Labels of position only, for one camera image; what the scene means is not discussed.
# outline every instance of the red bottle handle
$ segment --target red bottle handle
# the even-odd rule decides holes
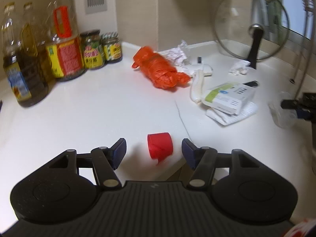
[[[62,33],[59,28],[59,22],[57,18],[57,13],[60,11],[62,24],[64,26],[64,32]],[[62,38],[68,38],[72,36],[72,29],[69,22],[69,15],[68,15],[68,6],[60,6],[54,10],[54,23],[56,33]]]

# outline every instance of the crumpled tissue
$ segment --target crumpled tissue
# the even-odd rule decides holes
[[[182,40],[176,48],[169,50],[166,59],[174,66],[183,67],[190,64],[190,50],[188,44]]]
[[[229,73],[232,73],[236,76],[238,76],[239,74],[246,75],[248,73],[248,70],[250,69],[249,66],[249,61],[240,60],[231,67]]]
[[[257,110],[258,106],[250,101],[241,109],[241,112],[238,115],[228,115],[214,108],[209,108],[206,111],[206,115],[220,124],[228,126],[250,117],[255,114]]]

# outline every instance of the lid metal rim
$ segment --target lid metal rim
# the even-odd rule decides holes
[[[213,31],[214,31],[214,34],[215,34],[215,37],[216,37],[216,41],[217,41],[217,42],[221,45],[221,47],[222,47],[226,52],[228,52],[231,56],[234,56],[235,58],[244,60],[244,59],[246,59],[245,57],[239,56],[239,55],[237,55],[237,54],[234,54],[232,51],[230,51],[230,50],[222,43],[222,41],[219,39],[219,36],[218,36],[218,34],[217,34],[217,32],[216,32],[216,16],[217,16],[217,13],[218,13],[218,11],[219,11],[220,6],[223,4],[224,1],[225,1],[225,0],[222,0],[222,1],[220,2],[219,6],[218,6],[218,8],[217,8],[217,10],[216,10],[216,12],[215,12],[215,16],[214,16]],[[283,43],[280,45],[280,47],[279,47],[278,49],[276,49],[273,53],[271,53],[271,54],[269,54],[269,55],[267,55],[267,56],[264,56],[264,57],[262,57],[262,58],[260,58],[260,59],[257,59],[258,62],[263,61],[263,60],[266,60],[266,59],[268,59],[268,58],[273,57],[274,55],[276,55],[276,54],[284,47],[284,45],[286,44],[286,42],[287,42],[287,40],[288,40],[288,38],[289,38],[289,34],[290,34],[290,20],[289,20],[289,15],[288,15],[288,13],[287,13],[285,7],[284,7],[283,4],[281,3],[281,1],[280,1],[280,0],[276,0],[276,1],[279,2],[279,4],[282,6],[283,11],[285,12],[286,20],[287,20],[287,23],[288,23],[288,27],[287,27],[288,30],[287,30],[287,32],[286,32],[285,39],[284,39]]]

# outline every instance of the black jar lid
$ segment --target black jar lid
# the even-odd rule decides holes
[[[88,30],[88,31],[82,32],[80,36],[83,38],[86,38],[89,36],[97,36],[100,34],[100,31],[101,31],[100,29]]]

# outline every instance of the crumpled plastic wrapper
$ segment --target crumpled plastic wrapper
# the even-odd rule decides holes
[[[182,40],[176,48],[169,50],[166,59],[174,66],[183,67],[190,65],[190,49],[188,44]]]
[[[248,73],[248,70],[250,69],[250,62],[240,60],[236,62],[230,69],[230,73],[238,76],[239,74],[246,75]]]

